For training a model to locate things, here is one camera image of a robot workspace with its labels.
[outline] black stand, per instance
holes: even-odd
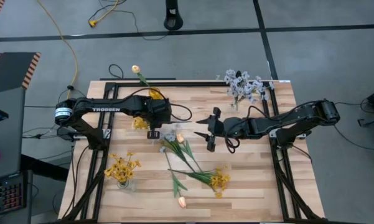
[[[180,12],[179,4],[177,0],[166,0],[166,18],[164,19],[164,27],[168,30],[178,30],[184,24]]]
[[[67,181],[68,169],[43,162],[21,154],[21,171],[32,170],[34,174],[54,180]]]

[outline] orange tulip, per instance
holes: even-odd
[[[179,197],[179,205],[181,208],[186,208],[187,203],[185,202],[185,197]]]
[[[178,135],[177,135],[177,141],[178,141],[179,143],[183,143],[183,142],[184,142],[184,138],[181,136],[181,134],[178,134]]]

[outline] table leg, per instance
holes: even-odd
[[[21,171],[32,170],[34,174],[41,175],[43,177],[49,177],[54,180],[67,181],[68,169],[49,164],[48,162],[40,161],[21,154]]]

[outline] small vase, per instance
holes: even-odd
[[[127,191],[127,192],[134,192],[136,191],[137,185],[134,180],[126,180],[125,182],[118,182],[117,186],[119,189]]]
[[[152,97],[152,99],[154,100],[163,100],[163,97],[162,95],[160,94],[160,89],[156,88],[156,87],[151,87],[151,89],[154,89],[154,90],[149,90],[148,91],[148,94],[150,97]]]

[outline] tulip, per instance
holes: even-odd
[[[183,143],[183,142],[184,142],[184,138],[181,136],[181,134],[178,134],[178,135],[177,135],[177,141],[178,141],[179,143]]]
[[[139,66],[137,66],[137,65],[133,65],[133,66],[131,67],[131,71],[132,71],[133,73],[139,73],[139,72],[140,72]]]
[[[181,208],[186,208],[187,203],[185,202],[185,197],[179,197],[179,205]]]

